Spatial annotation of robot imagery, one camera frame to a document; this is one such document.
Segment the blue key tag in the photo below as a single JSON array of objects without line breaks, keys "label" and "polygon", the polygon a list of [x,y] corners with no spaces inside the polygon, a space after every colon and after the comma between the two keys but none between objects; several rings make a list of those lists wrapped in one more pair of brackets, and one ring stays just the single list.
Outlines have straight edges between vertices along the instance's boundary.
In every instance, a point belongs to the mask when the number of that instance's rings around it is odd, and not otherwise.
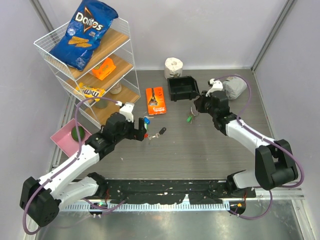
[{"label": "blue key tag", "polygon": [[145,117],[145,118],[144,118],[144,123],[147,124],[147,125],[149,125],[149,124],[150,124],[150,120],[149,120],[147,117]]}]

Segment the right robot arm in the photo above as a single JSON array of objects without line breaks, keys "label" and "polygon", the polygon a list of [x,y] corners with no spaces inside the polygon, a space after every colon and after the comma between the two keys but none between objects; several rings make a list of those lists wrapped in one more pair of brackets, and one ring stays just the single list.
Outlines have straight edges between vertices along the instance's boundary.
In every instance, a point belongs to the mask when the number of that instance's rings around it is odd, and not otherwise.
[{"label": "right robot arm", "polygon": [[248,126],[230,111],[224,91],[203,91],[193,105],[196,112],[211,116],[218,131],[238,141],[254,155],[252,170],[241,170],[227,176],[226,191],[230,196],[238,197],[250,187],[261,187],[268,191],[298,179],[290,143],[285,139],[266,137]]}]

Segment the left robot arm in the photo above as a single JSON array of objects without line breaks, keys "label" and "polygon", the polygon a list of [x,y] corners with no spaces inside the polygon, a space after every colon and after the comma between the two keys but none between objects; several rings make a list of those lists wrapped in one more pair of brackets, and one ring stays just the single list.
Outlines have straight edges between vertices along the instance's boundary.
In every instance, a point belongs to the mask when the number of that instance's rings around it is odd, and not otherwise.
[{"label": "left robot arm", "polygon": [[27,178],[22,185],[19,206],[23,219],[30,217],[40,228],[50,224],[64,207],[86,197],[103,198],[107,193],[104,178],[90,173],[77,183],[72,181],[84,170],[110,154],[124,140],[143,141],[147,130],[142,117],[135,123],[115,112],[92,134],[81,148],[63,164],[35,179]]}]

